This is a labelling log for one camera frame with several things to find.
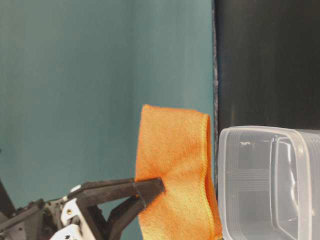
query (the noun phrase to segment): orange microfiber cloth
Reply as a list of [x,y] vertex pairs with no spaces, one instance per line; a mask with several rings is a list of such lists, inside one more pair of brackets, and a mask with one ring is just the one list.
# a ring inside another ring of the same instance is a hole
[[160,177],[165,192],[139,215],[144,240],[219,240],[222,227],[211,178],[210,117],[145,105],[136,181]]

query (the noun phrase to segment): teal wall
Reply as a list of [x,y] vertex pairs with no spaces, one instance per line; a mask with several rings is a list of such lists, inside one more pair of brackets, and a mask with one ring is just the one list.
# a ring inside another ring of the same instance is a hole
[[[0,1],[0,177],[14,204],[133,177],[142,104],[212,115],[212,65],[210,0]],[[123,239],[141,239],[136,221]]]

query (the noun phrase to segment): black surface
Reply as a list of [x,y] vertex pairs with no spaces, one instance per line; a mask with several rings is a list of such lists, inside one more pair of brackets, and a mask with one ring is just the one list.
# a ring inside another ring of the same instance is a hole
[[10,218],[15,211],[16,209],[0,179],[0,212]]
[[216,0],[218,128],[320,129],[320,1]]

